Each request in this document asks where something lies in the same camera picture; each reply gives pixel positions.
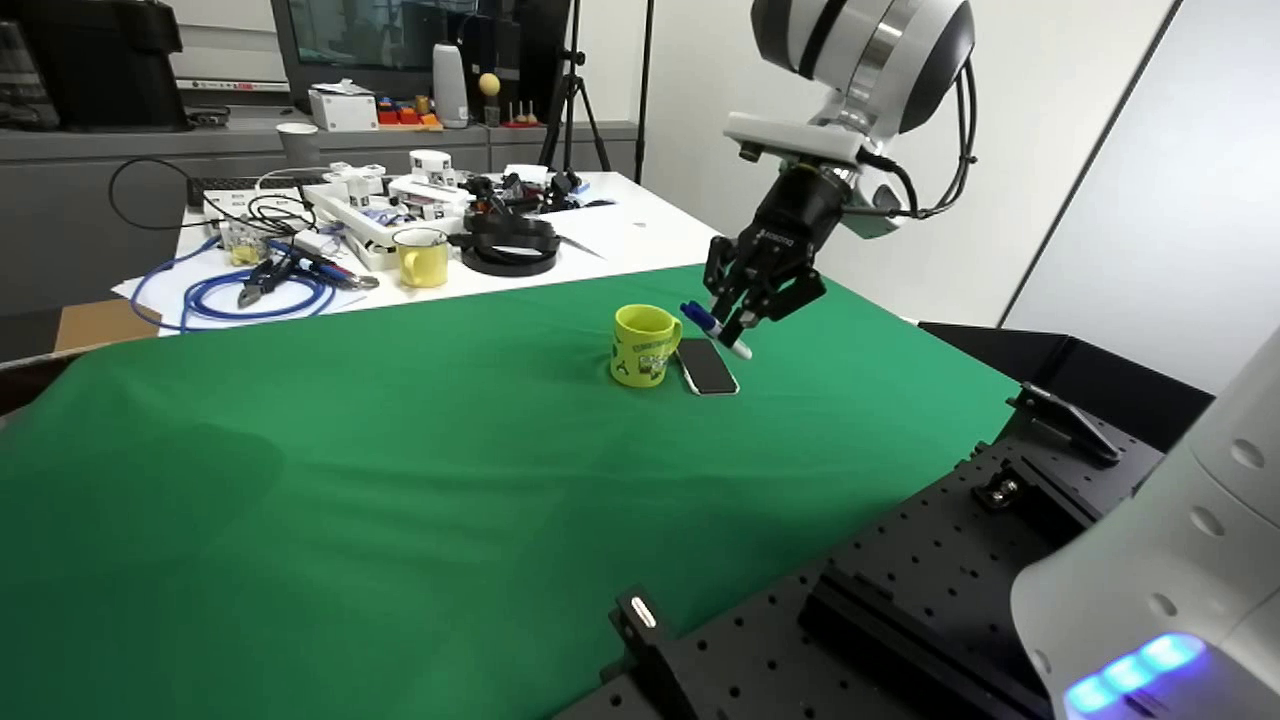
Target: white robot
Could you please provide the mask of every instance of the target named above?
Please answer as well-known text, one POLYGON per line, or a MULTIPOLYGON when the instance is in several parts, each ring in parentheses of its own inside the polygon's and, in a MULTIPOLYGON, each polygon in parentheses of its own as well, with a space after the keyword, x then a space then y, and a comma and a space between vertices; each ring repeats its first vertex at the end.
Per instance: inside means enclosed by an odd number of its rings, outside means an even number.
MULTIPOLYGON (((763 60, 825 82, 831 102, 812 124, 728 120, 748 161, 771 154, 785 174, 755 219, 712 246, 723 345, 825 291, 812 260, 836 223, 881 235, 950 208, 976 124, 964 0, 755 0, 751 21, 763 60), (883 141, 950 87, 959 164, 921 208, 883 141)), ((1058 720, 1280 717, 1280 333, 1131 501, 1016 575, 1012 621, 1058 720)))

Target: green cloth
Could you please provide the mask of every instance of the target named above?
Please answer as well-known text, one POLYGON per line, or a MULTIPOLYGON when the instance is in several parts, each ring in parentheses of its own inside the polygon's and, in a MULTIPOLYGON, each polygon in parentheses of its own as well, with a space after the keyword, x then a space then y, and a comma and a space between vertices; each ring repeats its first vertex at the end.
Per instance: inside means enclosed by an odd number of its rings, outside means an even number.
POLYGON ((510 720, 943 475, 1012 381, 831 288, 742 395, 603 375, 698 269, 92 351, 0 434, 0 717, 510 720))

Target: electronic equipment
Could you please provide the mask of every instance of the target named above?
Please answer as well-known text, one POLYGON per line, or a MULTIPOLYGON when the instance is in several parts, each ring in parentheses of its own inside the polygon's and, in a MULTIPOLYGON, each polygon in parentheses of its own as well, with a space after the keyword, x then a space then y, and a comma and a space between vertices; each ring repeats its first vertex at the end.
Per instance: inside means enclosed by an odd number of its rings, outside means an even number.
POLYGON ((308 199, 324 219, 341 223, 343 246, 373 274, 392 274, 402 235, 451 235, 463 229, 474 198, 436 189, 426 177, 384 182, 376 164, 333 164, 328 185, 308 185, 308 199))

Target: pole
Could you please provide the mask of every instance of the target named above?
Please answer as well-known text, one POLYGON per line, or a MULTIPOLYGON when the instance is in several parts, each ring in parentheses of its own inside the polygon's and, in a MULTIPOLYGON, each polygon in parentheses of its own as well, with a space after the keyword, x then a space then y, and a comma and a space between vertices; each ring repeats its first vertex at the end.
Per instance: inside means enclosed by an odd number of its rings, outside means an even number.
POLYGON ((652 0, 643 5, 643 56, 639 56, 639 120, 636 120, 636 185, 643 177, 643 134, 649 134, 649 60, 652 60, 652 0))

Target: mug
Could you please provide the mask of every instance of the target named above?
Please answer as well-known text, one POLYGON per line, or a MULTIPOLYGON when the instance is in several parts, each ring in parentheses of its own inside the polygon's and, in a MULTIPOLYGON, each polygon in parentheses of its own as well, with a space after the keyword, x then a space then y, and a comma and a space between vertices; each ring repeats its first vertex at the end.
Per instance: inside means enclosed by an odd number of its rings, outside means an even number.
POLYGON ((607 375, 629 389, 661 389, 680 345, 680 322, 658 305, 623 305, 612 311, 607 375))
POLYGON ((403 288, 448 284, 448 239, 441 231, 402 231, 397 235, 397 274, 402 274, 403 288))

